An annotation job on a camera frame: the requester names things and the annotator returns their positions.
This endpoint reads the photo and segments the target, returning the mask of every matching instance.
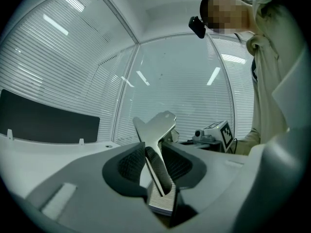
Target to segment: ceiling light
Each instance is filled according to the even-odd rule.
[[[66,0],[68,3],[71,4],[77,11],[82,12],[84,10],[83,4],[81,4],[78,0]]]
[[[213,81],[216,78],[216,76],[218,75],[219,71],[220,71],[220,68],[216,67],[215,70],[213,71],[212,76],[210,77],[207,85],[211,85],[213,83]]]
[[[149,82],[147,82],[146,78],[144,75],[142,75],[141,71],[136,71],[136,73],[141,77],[141,79],[146,83],[146,85],[150,85]]]
[[[124,78],[123,76],[121,77],[121,79],[123,79],[125,82],[127,82],[127,84],[128,84],[130,87],[135,87],[135,86],[133,86],[126,78]]]
[[[242,63],[242,64],[246,63],[245,59],[239,58],[237,56],[233,56],[229,54],[222,54],[222,56],[223,56],[223,59],[227,61],[232,61],[232,62],[237,62],[237,63]]]
[[[53,21],[51,18],[49,18],[46,14],[43,14],[43,19],[45,19],[48,23],[50,23],[52,26],[57,28],[60,32],[62,32],[65,35],[68,35],[68,31],[64,29],[62,26],[60,26],[58,23]]]

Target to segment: shirt sleeve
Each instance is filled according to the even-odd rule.
[[[234,141],[231,145],[232,151],[234,151],[236,144],[237,148],[235,153],[241,155],[248,155],[251,148],[255,145],[260,144],[260,106],[259,106],[259,96],[258,96],[258,85],[253,80],[254,87],[254,111],[253,111],[253,123],[251,131],[246,135],[244,139]]]

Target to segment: ceiling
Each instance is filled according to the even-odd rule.
[[[191,16],[199,16],[201,2],[201,0],[112,1],[139,42],[172,34],[191,33],[188,21]]]

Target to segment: beige shirt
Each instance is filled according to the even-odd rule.
[[[236,154],[248,155],[257,144],[287,130],[285,118],[272,92],[294,65],[305,41],[293,16],[276,0],[254,0],[253,14],[263,35],[255,35],[247,50],[255,57],[257,82],[254,85],[254,114],[251,132],[238,140]]]

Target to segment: black cable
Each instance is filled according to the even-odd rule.
[[[234,148],[234,154],[235,154],[235,151],[237,150],[238,140],[237,140],[237,138],[235,138],[234,140],[236,140],[236,144],[235,144],[235,148]]]

